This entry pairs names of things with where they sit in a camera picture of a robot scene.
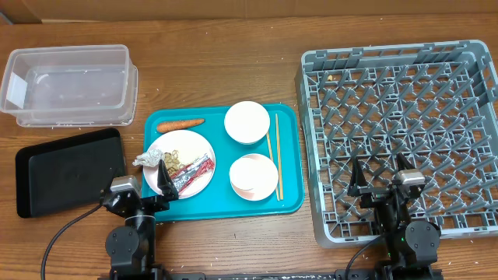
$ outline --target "carrot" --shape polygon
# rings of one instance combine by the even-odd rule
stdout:
[[[167,121],[157,125],[159,133],[167,133],[179,129],[191,128],[196,125],[204,124],[204,119],[195,119],[187,121]]]

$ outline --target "candy wrapper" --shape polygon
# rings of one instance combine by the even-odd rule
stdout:
[[[144,152],[133,161],[134,166],[148,166],[155,167],[159,164],[159,161],[163,159],[164,153],[159,149],[153,149],[148,152]]]
[[[208,171],[214,170],[214,168],[215,163],[209,158],[208,154],[205,154],[194,160],[193,163],[178,170],[178,172],[171,176],[171,180],[180,193],[185,188],[190,186],[195,179],[199,178]]]

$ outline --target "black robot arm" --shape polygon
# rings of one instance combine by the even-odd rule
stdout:
[[[425,177],[401,153],[396,162],[398,172],[392,184],[382,188],[369,186],[358,159],[352,159],[348,195],[360,197],[361,208],[373,208],[378,234],[388,248],[390,260],[377,263],[376,278],[443,279],[440,271],[430,267],[437,261],[440,228],[426,220],[412,221],[407,208],[422,194]]]
[[[178,199],[178,192],[162,160],[157,181],[163,195],[141,198],[141,188],[134,176],[115,178],[105,191],[103,206],[125,218],[124,226],[112,230],[106,240],[111,280],[169,278],[166,270],[155,264],[154,214],[170,209],[169,202]]]

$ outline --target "wooden table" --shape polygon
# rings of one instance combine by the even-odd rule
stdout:
[[[141,176],[131,162],[142,151],[144,122],[156,110],[241,100],[282,102],[296,110],[293,78],[304,51],[480,39],[496,57],[497,27],[497,14],[1,26],[0,65],[17,48],[128,46],[139,69],[139,98],[133,124],[119,131],[128,172]],[[90,206],[38,219],[19,218],[14,157],[24,146],[94,129],[21,128],[7,114],[0,115],[0,127],[0,278],[35,279],[52,236]],[[307,174],[304,148],[302,154]],[[54,245],[47,279],[105,275],[110,268],[106,236],[123,223],[101,209],[75,224]],[[157,260],[173,272],[334,271],[344,268],[358,250],[317,245],[308,197],[292,215],[177,222],[158,230]],[[380,248],[368,250],[355,267],[372,267],[384,254]],[[444,240],[435,267],[444,270],[446,279],[491,279],[498,277],[497,258],[497,238]]]

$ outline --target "teal tray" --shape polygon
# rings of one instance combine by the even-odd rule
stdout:
[[[223,121],[229,107],[160,110],[147,119],[144,152],[161,136],[156,131],[159,123],[204,118],[204,124],[189,130],[199,133],[211,143],[216,156],[216,168],[211,182],[203,191],[191,198],[172,201],[170,210],[156,213],[157,222],[286,214],[293,213],[301,207],[304,201],[304,182],[296,115],[290,107],[283,104],[263,106],[270,114],[270,139],[276,166],[278,162],[275,114],[279,115],[284,199],[277,201],[274,192],[262,201],[246,201],[230,186],[228,172],[235,160],[250,153],[269,157],[269,150],[266,137],[253,145],[241,145],[226,133]],[[142,196],[145,198],[153,195],[156,193],[142,176]]]

